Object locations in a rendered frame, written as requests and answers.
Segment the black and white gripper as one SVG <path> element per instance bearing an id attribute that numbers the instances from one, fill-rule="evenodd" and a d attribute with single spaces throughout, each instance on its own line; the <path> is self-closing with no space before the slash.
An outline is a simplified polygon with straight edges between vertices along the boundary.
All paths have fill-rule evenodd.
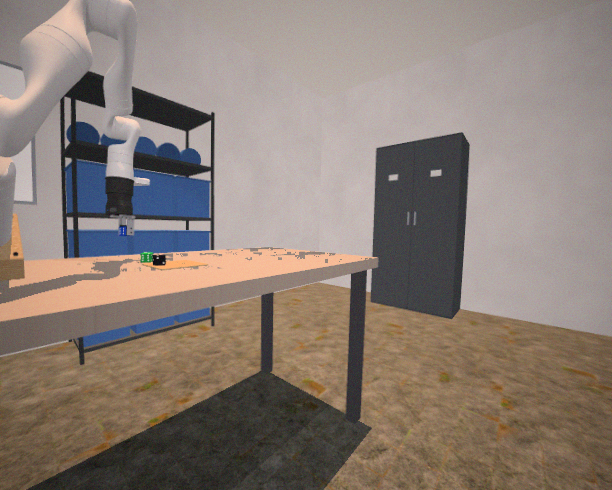
<path id="1" fill-rule="evenodd" d="M 126 226 L 126 235 L 134 236 L 134 218 L 131 199 L 134 186 L 148 186 L 150 180 L 134 177 L 133 166 L 119 161 L 109 161 L 106 168 L 106 215 L 119 218 L 119 227 Z M 135 182 L 134 182 L 135 181 Z M 117 216 L 118 214 L 119 216 Z M 126 225 L 127 218 L 127 225 Z"/>

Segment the orange flat square mat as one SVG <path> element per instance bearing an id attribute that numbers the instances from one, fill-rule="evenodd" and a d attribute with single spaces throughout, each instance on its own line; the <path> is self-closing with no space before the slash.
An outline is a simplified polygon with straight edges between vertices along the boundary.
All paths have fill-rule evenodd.
<path id="1" fill-rule="evenodd" d="M 178 260 L 178 261 L 166 261 L 166 265 L 160 265 L 160 266 L 155 266 L 153 265 L 153 263 L 142 263 L 142 265 L 148 266 L 151 268 L 155 268 L 158 270 L 170 270 L 170 269 L 206 266 L 208 264 L 190 261 L 190 260 Z"/>

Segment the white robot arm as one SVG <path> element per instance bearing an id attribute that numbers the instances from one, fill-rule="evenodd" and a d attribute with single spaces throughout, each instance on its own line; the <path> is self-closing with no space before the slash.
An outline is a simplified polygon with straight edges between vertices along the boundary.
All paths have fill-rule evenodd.
<path id="1" fill-rule="evenodd" d="M 119 41 L 119 54 L 103 81 L 103 133 L 124 144 L 108 147 L 109 161 L 133 166 L 140 126 L 133 111 L 132 74 L 137 15 L 129 0 L 69 0 L 49 20 L 27 34 L 19 46 L 25 92 L 11 100 L 0 95 L 0 247 L 11 238 L 16 166 L 62 97 L 88 72 L 93 55 L 87 34 L 96 31 Z"/>

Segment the black die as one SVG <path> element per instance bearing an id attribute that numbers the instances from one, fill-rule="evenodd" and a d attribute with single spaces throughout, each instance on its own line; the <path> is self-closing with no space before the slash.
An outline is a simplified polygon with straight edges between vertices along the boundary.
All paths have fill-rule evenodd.
<path id="1" fill-rule="evenodd" d="M 155 266 L 166 265 L 166 255 L 163 255 L 163 254 L 152 255 L 152 260 L 153 260 L 153 265 Z"/>

